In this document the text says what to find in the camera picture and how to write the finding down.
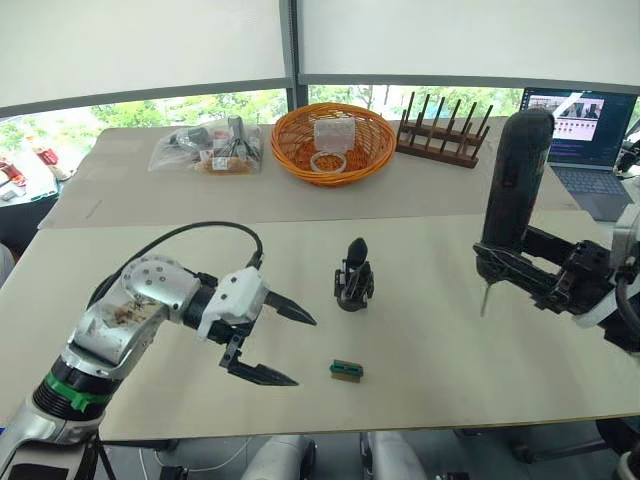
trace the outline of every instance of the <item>woven basket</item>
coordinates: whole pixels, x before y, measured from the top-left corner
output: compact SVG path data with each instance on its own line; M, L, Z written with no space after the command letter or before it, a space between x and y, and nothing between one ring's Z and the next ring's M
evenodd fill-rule
M356 121L355 146L346 153L347 167L341 173L312 171L311 157L317 152L313 141L314 121L344 117L353 117ZM322 187L339 187L382 169L396 149L396 136L384 118L365 108L341 103L316 103L294 110L278 120L271 135L271 148L280 165L296 177ZM317 164L323 169L333 170L336 165L331 165L332 159L341 163L335 157L324 157Z

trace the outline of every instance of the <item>wooden peg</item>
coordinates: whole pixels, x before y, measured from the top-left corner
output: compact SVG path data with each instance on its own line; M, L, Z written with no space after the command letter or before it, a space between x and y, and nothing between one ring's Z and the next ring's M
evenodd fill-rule
M482 134L482 138L480 139L480 143L478 144L476 149L473 151L473 154L471 155L471 158L475 158L476 157L476 154L478 153L478 150L480 150L480 147L484 143L484 139L487 138L487 133L489 133L489 127L488 126L487 126L487 128L485 128L484 133Z
M422 120L424 120L424 115L427 111L427 105L429 104L430 97L431 94L427 93L427 97L424 99L424 104L422 105L422 111L418 114L418 119L416 120L416 128L413 130L413 135L411 135L411 141L409 142L409 146L411 147L413 147L413 142L416 139L416 130L422 126Z
M444 105L444 99L445 99L445 97L442 97L440 99L440 105L438 105L438 111L436 112L436 116L433 119L433 124L431 125L431 128L429 129L429 136L427 137L427 143L424 144L424 149L425 150L429 146L429 143L431 143L431 138L433 138L433 131L436 129L436 124L438 123L438 118L440 118L440 112L442 111L442 105Z
M411 116L411 106L413 105L413 97L416 92L411 92L411 97L409 98L409 106L407 107L407 122L409 121L409 117Z
M464 126L462 127L463 132L467 129L467 125L469 125L469 122L471 121L471 116L473 115L473 112L476 109L476 105L478 105L478 102L473 102L473 105L471 105L471 110L469 110L469 115L467 115L467 119L465 120Z
M447 125L447 133L442 140L442 145L440 145L440 153L444 152L444 147L449 140L449 134L451 134L451 129L453 128L453 124L456 121L456 113L458 113L458 108L460 108L460 102L461 100L458 100L456 102L456 106L453 107L453 113L451 114L451 118L449 119L449 125Z
M400 133L402 133L402 127L404 126L404 116L407 114L407 110L402 111L402 116L400 117L400 125L398 125L398 133L396 135L396 142L400 141Z
M471 125L473 125L473 122L467 122L465 124L465 128L462 130L462 139L460 140L460 143L458 144L458 149L456 150L456 156L460 155L460 152L462 151L463 145L465 143L467 143L467 137L469 136L469 131L471 130Z
M487 113L485 114L484 118L482 119L482 123L480 124L480 128L478 128L478 132L476 133L476 137L480 136L480 132L484 128L484 124L487 123L487 118L489 118L489 114L491 113L491 110L493 110L493 105L489 105L489 109L487 110Z

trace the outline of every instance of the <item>table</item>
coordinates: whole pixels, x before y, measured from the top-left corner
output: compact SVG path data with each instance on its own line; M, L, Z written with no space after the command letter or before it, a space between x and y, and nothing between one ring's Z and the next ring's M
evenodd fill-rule
M280 167L269 147L271 126L263 126L262 172L225 177L188 170L148 172L154 145L172 128L109 129L100 135L40 228L481 213L504 122L504 117L489 120L491 130L474 169L396 153L381 172L336 189L310 186ZM580 209L550 168L542 180L538 207Z
M539 311L509 284L492 288L480 318L484 286L471 245L482 222L481 215L453 215L255 225L269 285L308 309L318 325L265 309L242 358L280 370L300 386L259 387L228 375L217 366L222 347L167 323L110 404L103 438L495 426L639 414L639 361L604 341L599 328L583 330L568 314ZM538 210L532 224L571 241L602 234L581 211ZM0 425L48 370L93 287L166 230L38 233L0 290ZM333 270L359 235L369 244L376 292L367 311L347 313L332 296ZM232 230L200 229L157 251L221 275L243 265L253 245ZM362 382L332 379L335 358L362 363Z

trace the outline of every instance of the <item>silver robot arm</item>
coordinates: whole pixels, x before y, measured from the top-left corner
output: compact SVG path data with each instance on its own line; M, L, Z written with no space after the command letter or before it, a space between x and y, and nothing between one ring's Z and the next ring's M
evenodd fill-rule
M227 344L220 365L233 375L261 385L297 385L264 365L241 363L240 348L265 303L295 321L315 325L313 318L271 292L254 266L225 276L219 285L214 277L205 279L160 255L127 264L84 313L51 371L0 435L0 480L13 478L14 457L22 464L25 458L37 464L34 455L45 458L33 442L69 446L60 451L79 466L78 455L86 452L77 446L95 438L107 404L165 320L193 328L201 340Z

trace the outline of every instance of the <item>window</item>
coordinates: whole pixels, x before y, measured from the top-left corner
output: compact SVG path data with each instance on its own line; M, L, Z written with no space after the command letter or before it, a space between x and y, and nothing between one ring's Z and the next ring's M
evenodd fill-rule
M640 97L636 100L636 106L633 107L633 113L631 114L631 121L629 122L629 128L635 128L635 131L631 132L629 140L632 142L640 141Z
M469 113L473 102L478 102L474 115L484 115L493 105L492 116L511 115L520 108L521 88L486 87L411 87L399 85L310 85L309 103L338 102L368 108L381 114L387 120L399 120L403 108L409 103L411 92L416 93L412 118L422 108L427 93L431 94L425 118L433 118L438 109L440 97L446 97L441 117L450 117L458 99L462 100L456 114Z
M232 114L250 123L274 123L286 112L282 89L70 108L0 120L0 152L7 152L29 180L49 174L26 144L27 135L45 139L61 162L74 169L105 128L196 125Z

